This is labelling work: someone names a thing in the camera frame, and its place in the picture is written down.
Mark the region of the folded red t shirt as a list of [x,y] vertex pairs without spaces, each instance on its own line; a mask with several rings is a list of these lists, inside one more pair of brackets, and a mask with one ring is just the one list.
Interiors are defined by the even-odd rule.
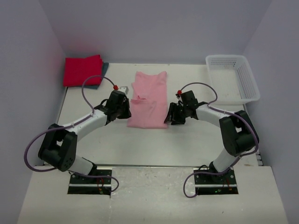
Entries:
[[65,58],[64,87],[81,86],[91,76],[102,75],[103,60],[100,55],[85,58]]

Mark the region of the folded teal t shirt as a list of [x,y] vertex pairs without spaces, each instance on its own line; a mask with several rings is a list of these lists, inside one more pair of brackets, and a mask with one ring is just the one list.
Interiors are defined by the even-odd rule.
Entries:
[[[101,76],[104,77],[107,73],[109,67],[109,63],[103,63],[102,65],[102,73]],[[85,84],[85,88],[97,90],[102,82],[102,78],[100,77],[94,77],[88,80],[87,84]]]

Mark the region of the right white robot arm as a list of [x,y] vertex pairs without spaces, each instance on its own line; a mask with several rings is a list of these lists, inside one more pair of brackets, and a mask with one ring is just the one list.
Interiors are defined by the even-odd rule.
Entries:
[[259,137],[244,110],[226,112],[213,108],[207,102],[199,102],[193,91],[178,91],[177,97],[177,103],[170,103],[164,123],[183,125],[187,118],[192,118],[213,124],[221,131],[224,149],[207,171],[199,172],[200,175],[224,175],[242,157],[257,151]]

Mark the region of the white plastic basket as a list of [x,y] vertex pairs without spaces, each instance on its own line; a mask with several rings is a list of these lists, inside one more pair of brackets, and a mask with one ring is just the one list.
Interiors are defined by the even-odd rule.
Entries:
[[209,55],[206,66],[219,105],[244,105],[258,101],[260,92],[246,57]]

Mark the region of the pink t shirt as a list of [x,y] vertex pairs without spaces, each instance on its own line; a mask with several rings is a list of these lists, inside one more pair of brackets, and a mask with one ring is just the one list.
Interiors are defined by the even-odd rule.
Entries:
[[127,127],[143,129],[166,129],[164,123],[168,113],[167,73],[147,75],[137,72],[132,83],[130,100],[131,117]]

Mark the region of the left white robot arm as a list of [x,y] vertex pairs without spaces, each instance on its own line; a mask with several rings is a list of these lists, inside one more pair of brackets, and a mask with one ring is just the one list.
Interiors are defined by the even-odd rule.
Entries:
[[38,157],[62,172],[92,175],[96,165],[77,155],[77,143],[89,133],[116,119],[130,118],[127,93],[126,86],[120,87],[112,91],[109,98],[96,106],[91,114],[66,126],[51,125],[43,139]]

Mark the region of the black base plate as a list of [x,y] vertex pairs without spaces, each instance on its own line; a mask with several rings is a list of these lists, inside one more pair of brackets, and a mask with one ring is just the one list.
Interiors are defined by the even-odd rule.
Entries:
[[194,176],[197,195],[237,195],[238,188],[234,170],[222,176],[196,174]]
[[110,178],[86,178],[69,172],[71,175],[68,192],[69,195],[108,195],[111,196]]

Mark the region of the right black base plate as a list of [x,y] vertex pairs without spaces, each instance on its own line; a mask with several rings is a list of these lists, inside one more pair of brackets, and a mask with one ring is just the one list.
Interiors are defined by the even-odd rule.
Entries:
[[197,195],[237,195],[238,188],[234,170],[222,176],[196,174],[194,176]]

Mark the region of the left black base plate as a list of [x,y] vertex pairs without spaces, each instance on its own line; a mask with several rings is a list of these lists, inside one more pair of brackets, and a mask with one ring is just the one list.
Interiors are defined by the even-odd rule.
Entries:
[[110,178],[86,178],[69,172],[71,175],[68,192],[69,195],[108,195],[111,196]]

